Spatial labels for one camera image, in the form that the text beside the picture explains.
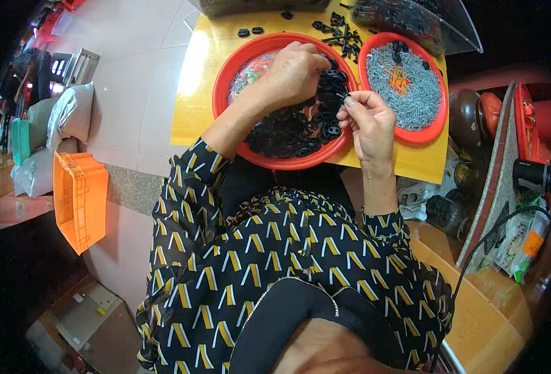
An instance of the hand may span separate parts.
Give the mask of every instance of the hand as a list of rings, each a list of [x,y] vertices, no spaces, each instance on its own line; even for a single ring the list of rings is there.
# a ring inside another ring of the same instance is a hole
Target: hand
[[[315,96],[320,70],[331,69],[331,63],[319,55],[313,44],[294,41],[282,49],[269,70],[257,83],[272,110],[301,103]]]
[[[394,151],[394,111],[375,92],[354,91],[337,117],[340,128],[353,131],[354,151],[361,168],[374,176],[388,176]]]

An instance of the woman's left hand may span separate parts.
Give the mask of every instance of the woman's left hand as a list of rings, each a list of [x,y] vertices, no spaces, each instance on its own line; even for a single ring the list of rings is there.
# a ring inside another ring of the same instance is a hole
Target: woman's left hand
[[[320,70],[331,63],[318,54],[314,44],[294,41],[282,49],[257,83],[272,110],[301,103],[315,96]]]

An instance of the red container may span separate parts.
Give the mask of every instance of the red container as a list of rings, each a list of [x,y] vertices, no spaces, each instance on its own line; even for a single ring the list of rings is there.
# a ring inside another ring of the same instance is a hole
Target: red container
[[[446,118],[448,117],[448,91],[444,84],[444,77],[442,72],[439,71],[437,65],[429,56],[429,54],[419,46],[416,42],[406,38],[405,36],[394,34],[393,32],[380,32],[371,36],[360,49],[359,53],[359,77],[360,84],[363,90],[373,90],[369,85],[369,77],[367,76],[367,55],[371,53],[371,49],[378,48],[384,44],[391,43],[394,40],[403,41],[408,45],[408,48],[412,50],[415,55],[421,55],[421,58],[429,63],[431,70],[437,74],[439,78],[439,89],[442,94],[442,99],[439,103],[439,113],[429,127],[421,131],[407,131],[399,126],[396,126],[394,134],[403,140],[411,143],[426,143],[432,141],[439,135],[446,124]]]
[[[311,38],[307,35],[295,34],[292,32],[269,34],[260,36],[245,43],[227,58],[226,62],[221,67],[221,70],[215,80],[215,85],[213,86],[213,117],[217,118],[221,113],[223,113],[224,110],[226,110],[229,84],[243,64],[267,51],[279,51],[293,41],[314,44],[318,52],[325,53],[327,56],[335,58],[339,64],[338,69],[344,71],[348,76],[347,85],[349,90],[352,92],[358,89],[358,84],[354,79],[354,75],[350,70],[350,67],[346,64],[346,61],[339,56],[338,52],[324,42]],[[267,157],[264,154],[252,152],[249,145],[244,142],[242,142],[240,147],[238,147],[238,154],[255,165],[259,165],[267,169],[300,170],[310,168],[326,161],[331,156],[344,150],[346,143],[351,142],[351,140],[352,130],[345,128],[342,129],[342,134],[338,138],[330,141],[328,144],[322,146],[317,152],[309,154],[306,157],[274,159]]]

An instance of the orange plastic crate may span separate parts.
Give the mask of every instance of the orange plastic crate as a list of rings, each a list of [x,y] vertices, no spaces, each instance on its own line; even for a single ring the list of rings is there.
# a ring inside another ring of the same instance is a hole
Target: orange plastic crate
[[[109,171],[90,153],[55,153],[55,222],[81,255],[105,236]]]

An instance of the black cable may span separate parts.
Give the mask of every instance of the black cable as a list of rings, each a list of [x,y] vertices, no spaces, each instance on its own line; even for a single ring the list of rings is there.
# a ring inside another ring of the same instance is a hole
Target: black cable
[[[549,221],[551,222],[551,215],[549,214],[549,212],[547,210],[543,209],[543,208],[538,207],[538,206],[525,206],[524,208],[517,209],[514,213],[511,213],[507,217],[505,217],[502,220],[500,220],[499,222],[497,222],[494,225],[494,227],[491,228],[491,230],[489,230],[489,232],[481,238],[481,240],[477,243],[477,245],[474,246],[474,249],[468,254],[468,256],[466,258],[466,261],[464,262],[464,266],[462,268],[462,271],[460,272],[460,277],[458,279],[458,283],[456,283],[456,288],[454,289],[454,293],[452,294],[452,302],[456,301],[456,295],[458,295],[458,289],[460,288],[460,284],[462,283],[462,279],[464,278],[464,273],[466,273],[466,269],[468,267],[468,264],[470,263],[470,260],[473,258],[474,253],[481,246],[481,244],[485,243],[491,235],[493,235],[499,228],[501,228],[503,225],[505,225],[506,222],[508,222],[508,220],[510,220],[512,217],[514,217],[515,215],[518,215],[520,213],[524,213],[524,212],[528,212],[528,211],[541,212],[541,213],[545,214],[549,218]],[[451,316],[450,322],[448,323],[448,326],[450,326],[450,327],[452,326],[452,319],[453,318],[454,318],[454,315]],[[450,331],[447,328],[446,331],[445,331],[444,337],[447,336],[448,333],[450,333]],[[433,356],[433,361],[431,362],[431,370],[429,371],[430,373],[433,373],[433,370],[435,370],[435,365],[437,364],[437,359],[439,357],[439,352],[442,349],[442,343],[443,342],[444,342],[444,340],[442,339],[442,341],[439,342],[439,344],[436,347],[436,351],[435,351],[434,356]]]

